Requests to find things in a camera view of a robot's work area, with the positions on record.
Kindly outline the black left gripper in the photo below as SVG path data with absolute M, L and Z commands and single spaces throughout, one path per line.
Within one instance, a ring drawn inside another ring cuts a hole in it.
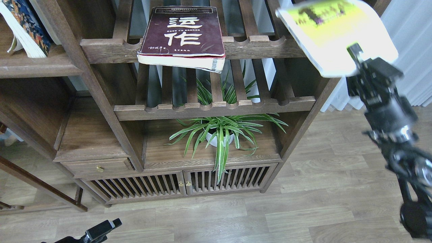
M 122 225 L 120 218 L 105 220 L 85 231 L 85 235 L 79 239 L 71 236 L 64 237 L 55 243 L 93 243 L 96 240 L 106 240 L 107 234 Z

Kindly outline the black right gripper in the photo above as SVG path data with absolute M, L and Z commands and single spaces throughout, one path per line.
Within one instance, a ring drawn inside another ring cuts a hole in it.
M 396 79 L 403 73 L 381 58 L 363 60 L 358 43 L 347 47 L 358 74 L 347 77 L 348 94 L 358 96 L 366 106 L 364 113 L 371 130 L 365 131 L 376 144 L 413 144 L 418 135 L 411 126 L 418 120 L 405 96 L 400 96 Z

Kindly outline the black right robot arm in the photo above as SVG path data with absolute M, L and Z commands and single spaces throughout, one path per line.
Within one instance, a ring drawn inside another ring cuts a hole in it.
M 348 94 L 358 96 L 371 130 L 364 131 L 381 150 L 386 168 L 398 179 L 403 203 L 401 224 L 412 238 L 431 239 L 431 154 L 415 147 L 411 126 L 417 114 L 395 85 L 404 74 L 380 57 L 366 59 L 358 43 L 347 48 L 357 73 L 347 77 Z

